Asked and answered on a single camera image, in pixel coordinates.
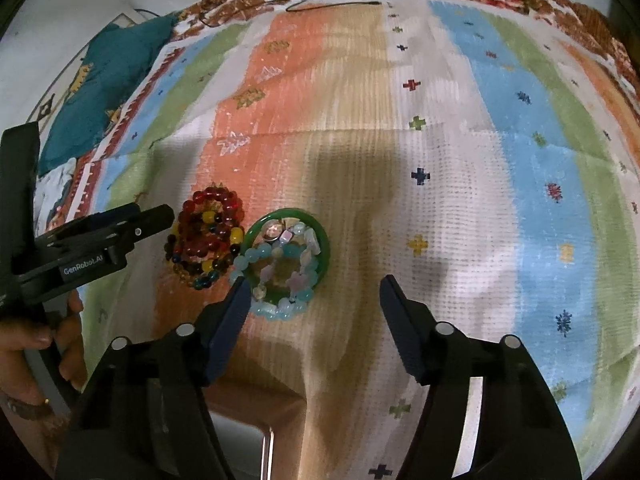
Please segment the person's left hand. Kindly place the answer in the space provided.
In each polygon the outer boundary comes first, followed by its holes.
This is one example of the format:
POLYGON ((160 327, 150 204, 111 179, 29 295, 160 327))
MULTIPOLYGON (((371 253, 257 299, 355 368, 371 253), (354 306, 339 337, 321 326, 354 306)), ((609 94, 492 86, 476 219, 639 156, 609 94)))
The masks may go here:
POLYGON ((61 351, 58 371, 76 390, 88 379, 84 341, 81 333, 81 312, 84 310, 77 290, 67 296, 67 315, 56 330, 35 326, 23 321, 1 323, 1 390, 11 398, 27 404, 39 405, 44 395, 32 377, 23 352, 43 350, 55 344, 61 351))

